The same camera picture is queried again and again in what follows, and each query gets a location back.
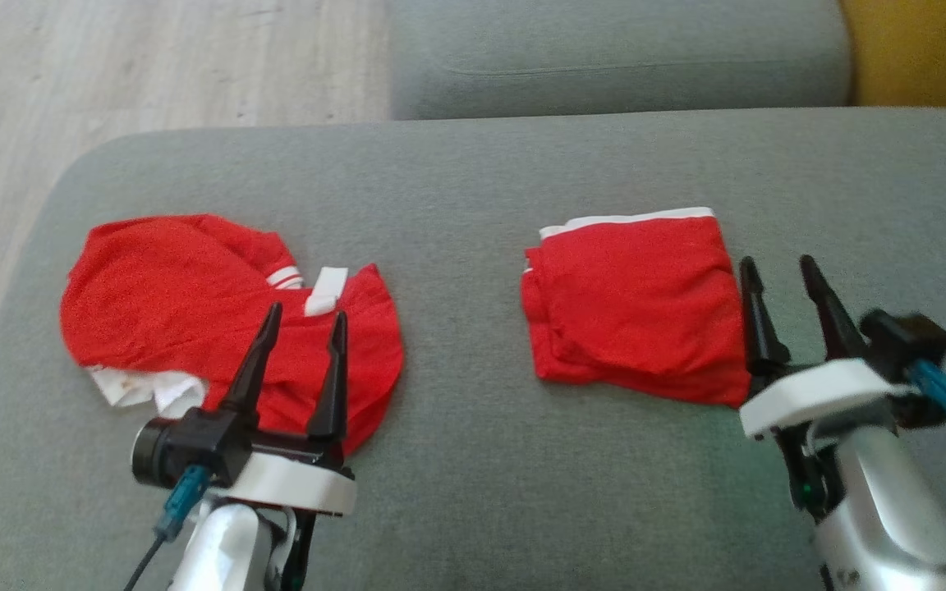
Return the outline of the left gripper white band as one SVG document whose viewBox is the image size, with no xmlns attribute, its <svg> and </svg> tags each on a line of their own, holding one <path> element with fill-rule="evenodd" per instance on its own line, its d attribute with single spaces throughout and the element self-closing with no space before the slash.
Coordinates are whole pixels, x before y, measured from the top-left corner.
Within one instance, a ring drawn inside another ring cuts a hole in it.
<svg viewBox="0 0 946 591">
<path fill-rule="evenodd" d="M 220 409 L 240 416 L 258 413 L 260 393 L 282 321 L 281 302 L 273 302 L 237 370 Z M 330 361 L 315 411 L 301 433 L 241 426 L 251 456 L 226 486 L 212 478 L 209 494 L 262 506 L 341 516 L 356 509 L 356 476 L 344 466 L 338 447 L 348 428 L 348 318 L 339 311 L 328 343 Z"/>
</svg>

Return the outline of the red shorts with white waistband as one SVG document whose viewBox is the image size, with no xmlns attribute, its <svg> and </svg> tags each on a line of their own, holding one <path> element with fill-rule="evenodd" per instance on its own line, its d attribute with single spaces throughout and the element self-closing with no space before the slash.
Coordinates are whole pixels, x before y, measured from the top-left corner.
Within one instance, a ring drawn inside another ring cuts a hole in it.
<svg viewBox="0 0 946 591">
<path fill-rule="evenodd" d="M 736 409 L 750 390 L 737 280 L 710 207 L 545 226 L 521 302 L 535 374 Z"/>
</svg>

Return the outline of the large grey sofa ottoman cushion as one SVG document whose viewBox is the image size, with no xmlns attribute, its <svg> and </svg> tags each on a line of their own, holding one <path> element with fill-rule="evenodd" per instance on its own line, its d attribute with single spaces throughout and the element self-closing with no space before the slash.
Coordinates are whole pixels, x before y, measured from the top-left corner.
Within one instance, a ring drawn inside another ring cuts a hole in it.
<svg viewBox="0 0 946 591">
<path fill-rule="evenodd" d="M 121 591 L 165 492 L 129 471 L 57 307 L 91 227 L 217 213 L 308 273 L 374 263 L 404 373 L 318 519 L 308 591 L 819 591 L 811 521 L 738 415 L 544 384 L 518 285 L 541 227 L 703 205 L 778 336 L 822 355 L 801 254 L 852 314 L 946 328 L 946 111 L 758 109 L 132 135 L 56 184 L 0 308 L 0 591 Z"/>
</svg>

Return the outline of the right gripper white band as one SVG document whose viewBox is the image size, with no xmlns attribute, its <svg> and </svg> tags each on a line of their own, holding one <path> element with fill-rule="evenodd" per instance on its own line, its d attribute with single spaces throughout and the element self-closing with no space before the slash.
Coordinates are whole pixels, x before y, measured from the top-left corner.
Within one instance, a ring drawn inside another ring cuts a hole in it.
<svg viewBox="0 0 946 591">
<path fill-rule="evenodd" d="M 772 438 L 788 472 L 796 509 L 825 517 L 851 493 L 860 511 L 917 516 L 917 470 L 885 429 L 896 427 L 889 394 L 916 393 L 880 377 L 863 359 L 867 344 L 814 258 L 800 257 L 805 291 L 817 307 L 825 362 L 775 379 L 740 408 L 751 440 Z M 791 362 L 765 305 L 765 284 L 752 257 L 739 264 L 746 367 L 767 378 Z"/>
</svg>

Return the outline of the grey sofa seat cushion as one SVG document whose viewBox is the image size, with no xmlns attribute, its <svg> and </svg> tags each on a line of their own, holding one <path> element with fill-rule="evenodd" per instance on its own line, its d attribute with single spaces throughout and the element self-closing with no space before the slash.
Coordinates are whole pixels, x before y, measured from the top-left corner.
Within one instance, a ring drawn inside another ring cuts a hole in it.
<svg viewBox="0 0 946 591">
<path fill-rule="evenodd" d="M 390 0 L 399 120 L 843 106 L 838 0 Z"/>
</svg>

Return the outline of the red shirt with white trim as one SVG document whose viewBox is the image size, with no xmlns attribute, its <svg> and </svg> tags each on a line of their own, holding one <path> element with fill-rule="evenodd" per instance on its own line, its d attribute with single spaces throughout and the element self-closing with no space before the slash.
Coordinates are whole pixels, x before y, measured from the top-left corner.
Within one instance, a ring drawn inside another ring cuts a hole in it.
<svg viewBox="0 0 946 591">
<path fill-rule="evenodd" d="M 160 216 L 87 236 L 62 296 L 72 359 L 109 405 L 151 401 L 163 418 L 222 403 L 271 305 L 278 337 L 258 401 L 259 426 L 303 433 L 347 317 L 345 452 L 379 429 L 404 364 L 399 318 L 373 264 L 323 267 L 305 280 L 281 236 L 226 218 Z"/>
</svg>

